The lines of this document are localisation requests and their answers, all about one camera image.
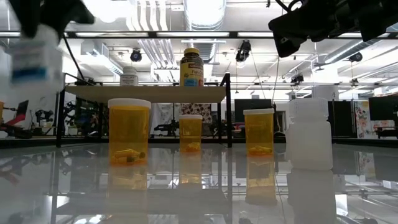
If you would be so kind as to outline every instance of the computer monitor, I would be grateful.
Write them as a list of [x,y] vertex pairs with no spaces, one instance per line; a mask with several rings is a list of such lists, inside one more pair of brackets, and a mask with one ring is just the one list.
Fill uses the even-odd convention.
[[383,96],[369,98],[369,112],[372,121],[394,120],[398,108],[398,96]]
[[244,110],[272,108],[269,99],[237,99],[235,100],[235,122],[244,122]]

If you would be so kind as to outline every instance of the supplement bottle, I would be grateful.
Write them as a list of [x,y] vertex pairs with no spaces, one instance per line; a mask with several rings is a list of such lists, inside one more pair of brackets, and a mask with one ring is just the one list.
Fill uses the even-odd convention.
[[125,66],[120,76],[120,86],[138,86],[137,71],[132,66]]
[[286,133],[286,152],[294,168],[330,170],[333,167],[328,101],[296,99],[289,103],[292,124]]
[[180,62],[180,86],[203,86],[203,60],[196,48],[184,50]]

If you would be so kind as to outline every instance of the reflective table surface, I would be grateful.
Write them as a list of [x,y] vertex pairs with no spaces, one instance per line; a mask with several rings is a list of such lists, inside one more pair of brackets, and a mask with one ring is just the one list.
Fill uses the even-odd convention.
[[333,170],[248,157],[244,144],[150,144],[146,165],[109,166],[108,144],[3,150],[0,224],[398,223],[398,150],[333,145]]

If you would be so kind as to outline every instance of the wooden shelf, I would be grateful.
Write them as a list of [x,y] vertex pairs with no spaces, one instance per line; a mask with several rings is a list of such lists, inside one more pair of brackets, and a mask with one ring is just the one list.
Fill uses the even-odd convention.
[[219,103],[226,95],[223,86],[66,86],[65,91],[99,103],[115,98],[135,98],[151,103]]

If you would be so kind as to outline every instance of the blue label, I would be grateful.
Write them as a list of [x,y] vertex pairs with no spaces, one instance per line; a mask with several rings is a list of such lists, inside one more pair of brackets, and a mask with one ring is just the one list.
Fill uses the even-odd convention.
[[22,83],[29,81],[45,80],[47,70],[45,68],[27,68],[21,70],[13,70],[11,83]]
[[184,86],[198,86],[198,80],[194,78],[184,79]]

